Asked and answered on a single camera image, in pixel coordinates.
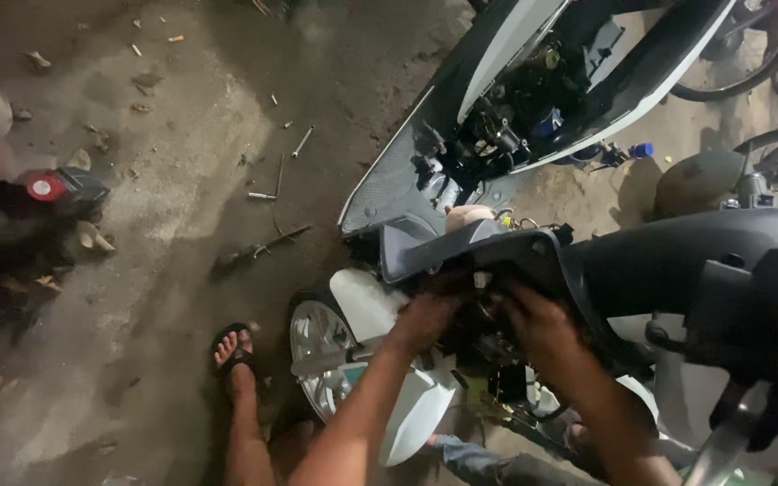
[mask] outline sandal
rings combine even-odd
[[[215,335],[215,338],[212,340],[212,348],[209,349],[210,358],[213,359],[215,352],[218,351],[218,345],[222,343],[227,335],[229,335],[231,332],[234,332],[236,333],[236,336],[238,336],[242,331],[247,332],[248,336],[253,338],[254,333],[251,330],[251,326],[244,323],[233,323],[219,331],[218,334]],[[232,367],[238,364],[244,364],[246,367],[251,369],[252,373],[254,373],[254,376],[257,376],[257,373],[254,371],[254,355],[248,351],[245,351],[244,348],[242,348],[241,343],[236,341],[236,348],[232,350],[232,354],[227,358],[226,361],[224,361],[224,364],[215,370],[215,374],[217,374],[219,378],[227,378],[227,376],[229,376],[230,372],[232,371]]]

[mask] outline concrete floor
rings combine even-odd
[[[464,0],[312,0],[287,23],[229,0],[0,0],[0,89],[35,115],[8,141],[27,166],[89,149],[92,171],[113,187],[100,226],[118,248],[78,266],[16,347],[1,333],[0,374],[19,381],[0,404],[0,485],[98,486],[125,475],[218,483],[226,410],[208,371],[211,337],[235,320],[262,325],[257,360],[274,378],[262,395],[271,422],[298,393],[287,373],[289,297],[344,265],[335,220],[362,162],[471,17]],[[167,42],[178,35],[185,40]],[[53,62],[48,74],[27,70],[20,52],[31,50]],[[149,71],[165,78],[154,97],[130,83]],[[135,114],[134,102],[151,112]],[[83,124],[111,133],[108,153],[92,149]],[[285,195],[249,200],[249,190],[271,191],[281,153],[309,125],[317,129],[287,164]],[[579,238],[608,233],[640,220],[665,155],[733,147],[775,125],[778,100],[766,88],[719,105],[671,99],[616,138],[653,141],[655,160],[592,175],[546,166],[528,173],[513,206],[539,222],[569,222]],[[239,168],[242,153],[260,162]],[[273,218],[314,228],[295,248],[209,283],[219,252],[273,238]],[[509,432],[489,434],[499,450],[525,446]],[[428,469],[414,461],[386,481],[433,482]],[[448,473],[437,481],[457,483]]]

